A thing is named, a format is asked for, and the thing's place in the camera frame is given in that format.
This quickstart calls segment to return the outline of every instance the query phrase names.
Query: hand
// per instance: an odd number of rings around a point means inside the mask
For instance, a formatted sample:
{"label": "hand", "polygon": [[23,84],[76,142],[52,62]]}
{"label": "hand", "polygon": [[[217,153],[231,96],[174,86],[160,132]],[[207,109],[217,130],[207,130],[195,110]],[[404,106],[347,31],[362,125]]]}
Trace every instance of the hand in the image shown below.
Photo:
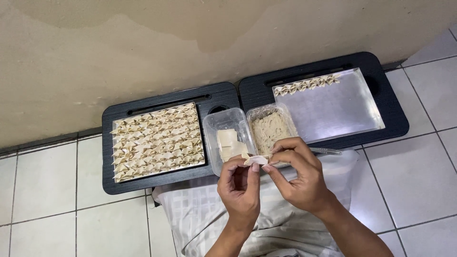
{"label": "hand", "polygon": [[227,226],[248,237],[260,213],[260,175],[259,164],[247,167],[245,161],[235,156],[222,165],[218,193],[228,212]]}
{"label": "hand", "polygon": [[287,181],[274,166],[262,167],[270,175],[284,199],[316,216],[319,212],[325,211],[335,195],[325,185],[321,162],[305,142],[300,137],[278,140],[271,152],[271,163],[288,162],[297,170],[297,178]]}

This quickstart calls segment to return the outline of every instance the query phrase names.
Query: forearm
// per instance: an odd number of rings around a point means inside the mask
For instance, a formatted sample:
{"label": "forearm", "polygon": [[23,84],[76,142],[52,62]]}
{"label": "forearm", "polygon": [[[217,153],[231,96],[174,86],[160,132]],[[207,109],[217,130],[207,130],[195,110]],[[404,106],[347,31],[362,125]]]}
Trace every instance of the forearm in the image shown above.
{"label": "forearm", "polygon": [[393,257],[386,244],[332,195],[325,210],[315,215],[323,221],[346,257]]}
{"label": "forearm", "polygon": [[238,230],[230,222],[230,220],[227,222],[221,235],[205,257],[236,257],[239,255],[239,251],[241,251],[241,247],[248,238],[250,231]]}

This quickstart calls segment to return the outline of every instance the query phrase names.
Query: white cloth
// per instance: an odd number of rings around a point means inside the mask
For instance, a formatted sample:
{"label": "white cloth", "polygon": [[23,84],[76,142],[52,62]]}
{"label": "white cloth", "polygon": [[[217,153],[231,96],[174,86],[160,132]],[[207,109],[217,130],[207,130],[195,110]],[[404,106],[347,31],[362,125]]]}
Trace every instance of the white cloth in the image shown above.
{"label": "white cloth", "polygon": [[[323,155],[325,183],[349,209],[350,171],[357,152]],[[295,169],[281,169],[287,180],[297,177]],[[164,207],[173,231],[178,254],[204,256],[219,237],[228,213],[217,193],[217,176],[156,187],[153,198]],[[324,224],[312,214],[297,209],[279,193],[267,174],[260,177],[260,215],[240,255],[243,257],[340,257],[343,256]]]}

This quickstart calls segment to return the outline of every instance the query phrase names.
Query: white tile floor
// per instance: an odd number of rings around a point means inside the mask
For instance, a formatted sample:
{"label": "white tile floor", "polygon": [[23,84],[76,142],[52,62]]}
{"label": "white tile floor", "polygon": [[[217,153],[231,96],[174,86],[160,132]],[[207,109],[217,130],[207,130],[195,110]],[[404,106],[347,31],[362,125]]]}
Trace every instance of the white tile floor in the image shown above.
{"label": "white tile floor", "polygon": [[[452,32],[457,26],[387,73],[408,134],[358,150],[351,212],[397,257],[457,256]],[[2,257],[177,256],[150,190],[103,192],[101,137],[0,157],[0,173]]]}

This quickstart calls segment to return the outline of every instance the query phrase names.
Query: clear plastic container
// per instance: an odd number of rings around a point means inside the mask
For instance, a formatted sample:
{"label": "clear plastic container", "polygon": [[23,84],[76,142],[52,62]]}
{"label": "clear plastic container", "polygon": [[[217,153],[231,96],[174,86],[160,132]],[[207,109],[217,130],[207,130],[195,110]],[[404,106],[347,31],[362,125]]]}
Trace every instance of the clear plastic container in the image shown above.
{"label": "clear plastic container", "polygon": [[237,140],[246,144],[248,152],[252,154],[257,153],[243,110],[240,108],[231,108],[207,115],[203,119],[203,132],[209,148],[211,168],[214,174],[218,176],[221,174],[223,164],[221,146],[218,140],[218,130],[225,129],[234,129],[237,132]]}
{"label": "clear plastic container", "polygon": [[[247,112],[246,116],[247,116],[247,120],[248,120],[248,124],[249,124],[251,133],[253,133],[253,131],[254,131],[254,129],[252,127],[252,123],[254,120],[263,118],[267,115],[272,114],[273,112],[278,112],[279,115],[284,119],[290,137],[298,137],[297,129],[295,128],[295,125],[292,121],[292,117],[290,115],[289,110],[287,109],[287,107],[284,104],[277,103],[277,102],[263,105],[260,107],[256,107],[254,109],[250,109]],[[254,142],[254,146],[255,146],[255,154],[257,155],[257,154],[259,154],[259,148],[258,148],[258,145],[256,144],[255,140],[253,140],[253,142]]]}

